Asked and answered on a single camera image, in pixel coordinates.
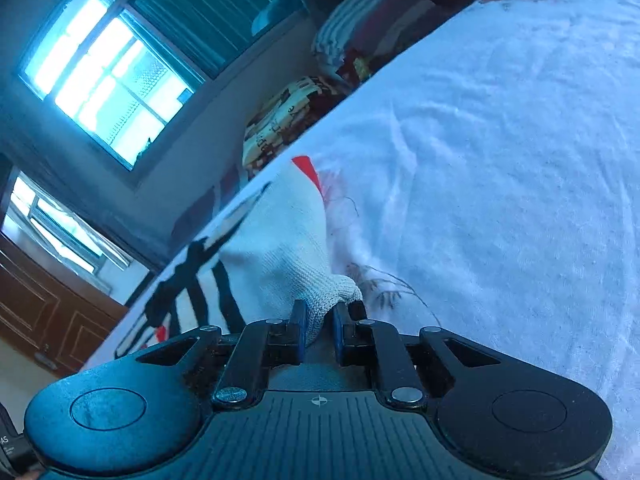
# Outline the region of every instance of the crosshair symbol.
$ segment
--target crosshair symbol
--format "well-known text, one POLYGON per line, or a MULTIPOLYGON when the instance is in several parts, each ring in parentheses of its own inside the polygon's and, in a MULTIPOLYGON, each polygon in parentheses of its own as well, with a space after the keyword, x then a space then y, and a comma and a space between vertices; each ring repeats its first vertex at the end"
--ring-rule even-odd
POLYGON ((325 397, 317 396, 311 399, 311 402, 319 408, 320 406, 324 406, 326 403, 328 403, 329 400, 325 397))

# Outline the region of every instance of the bed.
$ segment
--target bed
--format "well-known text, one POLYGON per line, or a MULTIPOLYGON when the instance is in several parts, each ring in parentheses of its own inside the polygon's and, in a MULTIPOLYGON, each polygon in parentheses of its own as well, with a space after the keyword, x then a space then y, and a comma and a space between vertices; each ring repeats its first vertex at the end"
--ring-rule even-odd
MULTIPOLYGON (((640 0, 478 0, 268 165, 318 170, 334 272, 408 284, 367 304, 578 381, 609 406, 598 471, 640 478, 640 0)), ((172 275, 184 250, 158 278, 172 275)), ((89 360, 114 351, 153 287, 89 360)))

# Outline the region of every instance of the striped pillow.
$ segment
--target striped pillow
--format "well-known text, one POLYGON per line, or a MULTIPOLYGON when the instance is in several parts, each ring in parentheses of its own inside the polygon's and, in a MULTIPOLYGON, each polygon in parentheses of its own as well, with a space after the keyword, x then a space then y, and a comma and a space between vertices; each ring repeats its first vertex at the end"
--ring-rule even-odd
POLYGON ((370 77, 370 62, 397 53, 403 33, 435 7, 431 0, 344 0, 318 31, 312 52, 323 74, 356 88, 370 77))

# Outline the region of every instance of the pillow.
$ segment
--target pillow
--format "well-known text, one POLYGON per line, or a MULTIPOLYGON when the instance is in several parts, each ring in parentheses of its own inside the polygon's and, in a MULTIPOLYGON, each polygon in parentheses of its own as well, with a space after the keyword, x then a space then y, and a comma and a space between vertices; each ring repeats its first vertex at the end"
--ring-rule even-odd
POLYGON ((319 76, 303 77, 284 87, 249 121, 242 165, 250 178, 316 124, 345 94, 319 76))
POLYGON ((323 75, 355 89, 400 52, 408 30, 423 38, 440 25, 425 20, 434 10, 431 0, 344 0, 318 31, 312 53, 323 75))

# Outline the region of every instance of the silver screw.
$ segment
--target silver screw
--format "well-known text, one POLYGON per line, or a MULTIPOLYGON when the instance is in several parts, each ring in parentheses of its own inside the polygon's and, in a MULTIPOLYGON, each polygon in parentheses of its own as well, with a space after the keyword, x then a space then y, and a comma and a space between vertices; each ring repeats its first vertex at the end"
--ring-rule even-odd
POLYGON ((225 404, 235 404, 246 399, 246 391, 235 386, 222 388, 216 392, 216 399, 225 404))
POLYGON ((393 400, 402 402, 403 404, 415 404, 422 400, 422 392, 418 388, 411 388, 409 386, 403 386, 402 388, 396 388, 391 392, 393 400))

